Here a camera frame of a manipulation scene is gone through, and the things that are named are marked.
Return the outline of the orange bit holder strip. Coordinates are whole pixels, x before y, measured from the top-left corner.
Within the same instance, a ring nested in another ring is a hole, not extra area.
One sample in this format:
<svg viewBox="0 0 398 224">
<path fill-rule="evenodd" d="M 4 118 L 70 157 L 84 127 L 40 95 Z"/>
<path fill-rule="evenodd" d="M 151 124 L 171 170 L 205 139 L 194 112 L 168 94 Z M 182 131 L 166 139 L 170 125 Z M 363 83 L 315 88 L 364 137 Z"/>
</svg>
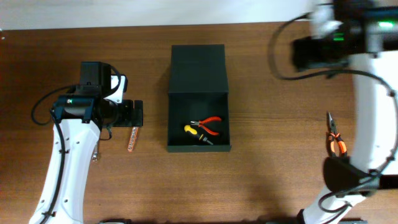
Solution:
<svg viewBox="0 0 398 224">
<path fill-rule="evenodd" d="M 131 135 L 129 138 L 129 142 L 127 145 L 127 151 L 132 152 L 136 145 L 137 137 L 138 137 L 139 127 L 135 126 L 132 128 Z"/>
</svg>

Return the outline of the silver combination wrench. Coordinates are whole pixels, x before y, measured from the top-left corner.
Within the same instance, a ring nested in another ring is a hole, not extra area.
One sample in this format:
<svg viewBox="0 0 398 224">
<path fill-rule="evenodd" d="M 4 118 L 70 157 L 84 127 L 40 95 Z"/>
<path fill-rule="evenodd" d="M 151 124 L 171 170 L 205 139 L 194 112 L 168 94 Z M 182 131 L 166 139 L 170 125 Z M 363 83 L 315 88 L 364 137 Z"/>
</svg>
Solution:
<svg viewBox="0 0 398 224">
<path fill-rule="evenodd" d="M 96 162 L 96 161 L 99 160 L 100 154 L 99 154 L 98 146 L 99 146 L 99 143 L 97 142 L 96 145 L 94 146 L 93 153 L 92 153 L 92 156 L 91 156 L 91 160 L 93 162 Z"/>
</svg>

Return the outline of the yellow black stubby screwdriver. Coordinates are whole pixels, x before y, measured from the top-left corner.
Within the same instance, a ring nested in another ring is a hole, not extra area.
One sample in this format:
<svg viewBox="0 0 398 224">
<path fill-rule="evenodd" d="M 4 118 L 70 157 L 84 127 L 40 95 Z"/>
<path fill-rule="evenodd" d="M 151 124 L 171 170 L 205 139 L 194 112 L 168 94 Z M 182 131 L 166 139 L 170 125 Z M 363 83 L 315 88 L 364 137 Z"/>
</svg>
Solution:
<svg viewBox="0 0 398 224">
<path fill-rule="evenodd" d="M 190 125 L 185 125 L 184 131 L 191 137 L 193 137 L 201 142 L 205 142 L 211 146 L 213 145 L 213 143 L 204 134 L 199 133 L 196 129 L 194 129 Z"/>
</svg>

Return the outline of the dark green lidded box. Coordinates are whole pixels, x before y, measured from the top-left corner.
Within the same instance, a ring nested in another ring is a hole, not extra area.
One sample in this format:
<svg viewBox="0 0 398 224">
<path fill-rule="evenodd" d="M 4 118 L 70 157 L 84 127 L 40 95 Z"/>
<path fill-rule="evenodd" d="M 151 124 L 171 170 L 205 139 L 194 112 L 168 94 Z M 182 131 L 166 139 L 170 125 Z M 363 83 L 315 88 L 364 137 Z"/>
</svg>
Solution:
<svg viewBox="0 0 398 224">
<path fill-rule="evenodd" d="M 168 152 L 229 152 L 228 76 L 224 45 L 172 46 Z M 184 131 L 190 125 L 213 145 Z"/>
</svg>

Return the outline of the orange black needle-nose pliers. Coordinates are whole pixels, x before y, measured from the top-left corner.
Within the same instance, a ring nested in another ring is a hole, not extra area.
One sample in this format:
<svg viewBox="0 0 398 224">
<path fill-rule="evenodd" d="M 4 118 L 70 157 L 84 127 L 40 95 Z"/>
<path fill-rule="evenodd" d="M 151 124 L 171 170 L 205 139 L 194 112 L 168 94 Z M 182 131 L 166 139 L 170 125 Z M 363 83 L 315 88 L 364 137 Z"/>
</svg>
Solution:
<svg viewBox="0 0 398 224">
<path fill-rule="evenodd" d="M 336 128 L 335 120 L 333 119 L 330 112 L 326 113 L 326 122 L 328 126 L 328 134 L 326 137 L 326 149 L 330 157 L 347 157 L 347 147 L 341 137 L 341 134 Z M 339 154 L 335 151 L 335 143 L 337 143 Z"/>
</svg>

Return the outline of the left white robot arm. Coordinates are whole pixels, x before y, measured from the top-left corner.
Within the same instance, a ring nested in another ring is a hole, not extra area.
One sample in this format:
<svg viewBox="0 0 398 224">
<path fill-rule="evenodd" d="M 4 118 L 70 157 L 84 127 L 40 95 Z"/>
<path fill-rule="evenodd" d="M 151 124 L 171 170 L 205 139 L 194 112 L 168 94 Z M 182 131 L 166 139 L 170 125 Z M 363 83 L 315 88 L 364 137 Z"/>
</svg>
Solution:
<svg viewBox="0 0 398 224">
<path fill-rule="evenodd" d="M 143 102 L 125 100 L 128 79 L 104 62 L 82 62 L 80 81 L 66 86 L 50 109 L 53 147 L 44 188 L 30 223 L 83 223 L 91 161 L 103 129 L 130 128 L 128 151 L 143 125 Z"/>
</svg>

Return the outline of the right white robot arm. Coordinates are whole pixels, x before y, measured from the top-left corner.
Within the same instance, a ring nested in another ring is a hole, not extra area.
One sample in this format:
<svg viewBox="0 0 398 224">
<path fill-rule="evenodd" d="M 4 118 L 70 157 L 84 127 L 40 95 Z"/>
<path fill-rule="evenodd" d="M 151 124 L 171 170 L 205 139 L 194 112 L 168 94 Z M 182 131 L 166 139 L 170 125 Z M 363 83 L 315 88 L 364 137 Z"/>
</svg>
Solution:
<svg viewBox="0 0 398 224">
<path fill-rule="evenodd" d="M 354 148 L 328 133 L 325 186 L 298 223 L 338 223 L 378 190 L 397 187 L 397 8 L 382 1 L 316 1 L 309 37 L 294 41 L 294 66 L 314 76 L 352 75 Z"/>
</svg>

